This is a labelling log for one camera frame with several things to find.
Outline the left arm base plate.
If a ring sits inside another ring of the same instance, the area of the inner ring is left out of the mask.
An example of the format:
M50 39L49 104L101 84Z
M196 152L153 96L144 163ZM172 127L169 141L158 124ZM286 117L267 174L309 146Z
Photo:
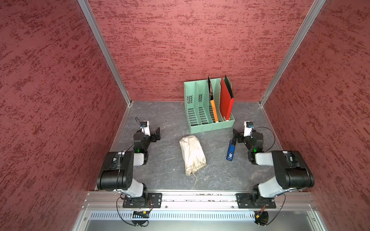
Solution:
M123 208L161 208L162 193L147 193L143 197L128 198L123 201Z

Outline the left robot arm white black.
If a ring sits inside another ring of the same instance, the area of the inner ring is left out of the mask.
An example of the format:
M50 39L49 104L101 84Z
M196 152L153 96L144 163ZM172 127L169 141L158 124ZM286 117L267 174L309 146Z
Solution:
M134 179L134 167L146 165L148 148L152 142L161 139L161 129L155 133L145 134L145 130L137 131L134 136L133 150L108 152L97 178L98 190L119 192L125 195L123 205L127 208L154 207L152 196L144 183Z

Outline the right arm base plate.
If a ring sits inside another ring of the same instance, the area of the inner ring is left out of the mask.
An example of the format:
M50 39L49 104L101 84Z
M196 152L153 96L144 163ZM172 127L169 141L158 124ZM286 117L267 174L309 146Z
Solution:
M276 204L273 198L264 198L251 193L237 193L236 200L238 208L248 209L275 209Z

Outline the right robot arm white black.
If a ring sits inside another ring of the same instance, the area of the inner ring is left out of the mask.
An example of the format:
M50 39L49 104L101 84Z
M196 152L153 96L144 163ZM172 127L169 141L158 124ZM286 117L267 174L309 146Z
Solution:
M243 143L247 149L248 160L253 165L270 166L275 175L264 183L256 184L249 193L237 193L238 208L271 209L276 208L275 198L286 192L312 188L315 179L307 163L298 151L263 151L263 134L254 129L238 132L233 129L226 159L231 161L236 143Z

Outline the beige cloth soil bag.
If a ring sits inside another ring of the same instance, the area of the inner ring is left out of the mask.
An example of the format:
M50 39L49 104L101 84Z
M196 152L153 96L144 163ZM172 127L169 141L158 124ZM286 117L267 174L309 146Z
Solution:
M207 166L205 154L196 136L186 136L179 143L187 176Z

